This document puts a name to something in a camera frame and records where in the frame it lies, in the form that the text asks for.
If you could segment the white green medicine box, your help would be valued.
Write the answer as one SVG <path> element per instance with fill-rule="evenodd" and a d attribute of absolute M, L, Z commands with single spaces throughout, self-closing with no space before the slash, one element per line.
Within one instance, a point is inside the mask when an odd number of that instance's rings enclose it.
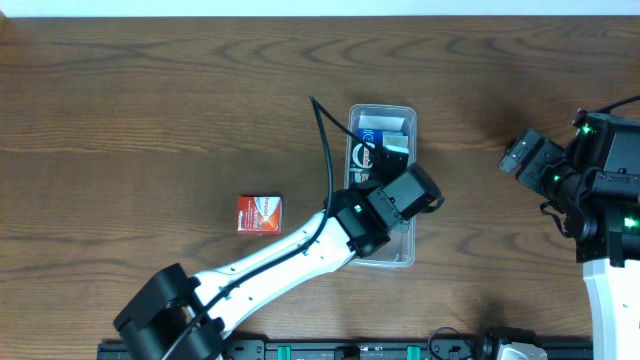
<path fill-rule="evenodd" d="M 409 154 L 409 137 L 403 132 L 385 131 L 382 133 L 382 145 L 385 149 Z"/>

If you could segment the red medicine box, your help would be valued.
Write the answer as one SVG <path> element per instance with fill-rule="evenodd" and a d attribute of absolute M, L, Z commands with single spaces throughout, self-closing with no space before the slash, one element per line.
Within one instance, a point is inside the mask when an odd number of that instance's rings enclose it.
<path fill-rule="evenodd" d="M 280 235 L 281 229 L 280 196 L 240 196 L 237 199 L 239 234 Z"/>

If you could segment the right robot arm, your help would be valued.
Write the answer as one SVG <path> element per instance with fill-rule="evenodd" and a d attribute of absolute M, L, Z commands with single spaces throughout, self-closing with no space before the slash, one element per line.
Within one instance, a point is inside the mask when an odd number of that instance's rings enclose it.
<path fill-rule="evenodd" d="M 529 128 L 499 163 L 574 240 L 597 359 L 639 356 L 639 123 L 581 112 L 566 146 Z"/>

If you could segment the blue cardboard box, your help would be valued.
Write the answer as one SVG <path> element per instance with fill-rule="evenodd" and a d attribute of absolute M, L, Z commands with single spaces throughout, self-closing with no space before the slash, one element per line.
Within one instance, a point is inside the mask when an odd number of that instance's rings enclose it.
<path fill-rule="evenodd" d="M 354 143 L 365 144 L 366 142 L 370 142 L 375 144 L 376 153 L 379 153 L 382 149 L 387 150 L 382 145 L 383 132 L 385 132 L 385 130 L 367 129 L 367 128 L 358 129 L 356 135 L 359 138 L 359 141 L 353 141 L 352 145 Z M 365 171 L 351 172 L 349 170 L 349 175 L 350 175 L 350 180 L 349 180 L 350 183 L 363 183 L 368 180 L 373 180 L 373 176 L 371 175 L 371 170 L 368 172 L 365 172 Z"/>

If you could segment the green round-logo box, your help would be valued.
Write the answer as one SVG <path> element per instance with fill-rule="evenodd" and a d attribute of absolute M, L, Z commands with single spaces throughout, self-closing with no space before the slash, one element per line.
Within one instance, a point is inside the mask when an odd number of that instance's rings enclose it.
<path fill-rule="evenodd" d="M 368 172 L 373 169 L 376 157 L 374 143 L 354 143 L 349 151 L 349 170 L 351 172 Z"/>

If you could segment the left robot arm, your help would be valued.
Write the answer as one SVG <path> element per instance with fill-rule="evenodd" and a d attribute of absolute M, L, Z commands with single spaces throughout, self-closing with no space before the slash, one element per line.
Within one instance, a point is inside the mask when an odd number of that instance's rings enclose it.
<path fill-rule="evenodd" d="M 252 313 L 309 279 L 373 254 L 393 227 L 439 196 L 417 164 L 389 182 L 334 191 L 298 230 L 244 259 L 193 276 L 180 264 L 157 272 L 113 326 L 134 359 L 217 359 L 225 339 Z"/>

